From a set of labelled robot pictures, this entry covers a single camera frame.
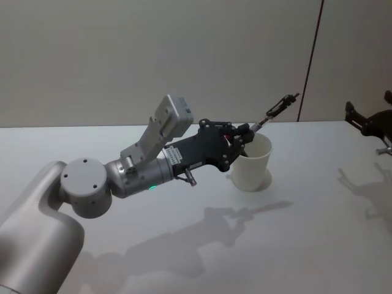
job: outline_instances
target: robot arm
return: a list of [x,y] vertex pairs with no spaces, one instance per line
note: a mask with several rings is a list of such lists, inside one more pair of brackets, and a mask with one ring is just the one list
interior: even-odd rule
[[[392,103],[392,93],[387,91],[384,99]],[[351,102],[345,105],[345,120],[361,131],[364,136],[374,136],[381,139],[385,148],[377,149],[376,153],[392,156],[392,110],[378,112],[369,118],[359,114]]]
[[0,294],[58,291],[84,240],[83,227],[58,211],[62,203],[92,219],[109,209],[112,195],[126,198],[173,179],[194,186],[193,169],[210,164],[227,171],[270,119],[267,113],[252,127],[202,119],[196,135],[166,145],[183,136],[193,117],[184,99],[165,96],[141,139],[121,151],[119,159],[105,165],[88,157],[48,164],[22,193],[22,204],[0,223]]

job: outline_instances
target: paper cup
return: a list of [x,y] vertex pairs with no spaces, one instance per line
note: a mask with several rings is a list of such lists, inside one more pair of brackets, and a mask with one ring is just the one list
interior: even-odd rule
[[246,144],[248,157],[240,155],[233,163],[232,181],[239,190],[252,192],[262,186],[271,151],[271,141],[262,134]]

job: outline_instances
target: white wall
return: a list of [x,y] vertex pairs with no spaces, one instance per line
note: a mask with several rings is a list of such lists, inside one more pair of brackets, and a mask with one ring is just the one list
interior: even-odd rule
[[344,119],[346,101],[370,116],[390,109],[392,1],[326,0],[302,121]]
[[197,119],[257,120],[302,91],[319,5],[0,0],[0,126],[144,124],[167,93]]

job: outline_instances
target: white table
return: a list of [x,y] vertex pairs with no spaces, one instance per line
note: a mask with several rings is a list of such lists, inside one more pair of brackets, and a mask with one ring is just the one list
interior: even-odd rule
[[[3,212],[51,160],[106,163],[145,127],[0,129]],[[193,134],[192,126],[187,134]],[[214,167],[81,219],[60,294],[382,294],[392,291],[392,158],[346,122],[271,123],[270,185],[238,191]]]

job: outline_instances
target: circular cap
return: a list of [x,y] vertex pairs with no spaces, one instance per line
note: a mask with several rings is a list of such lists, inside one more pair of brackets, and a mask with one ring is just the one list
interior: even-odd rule
[[67,194],[89,198],[104,187],[107,180],[106,169],[98,160],[77,159],[68,164],[61,174],[61,185]]

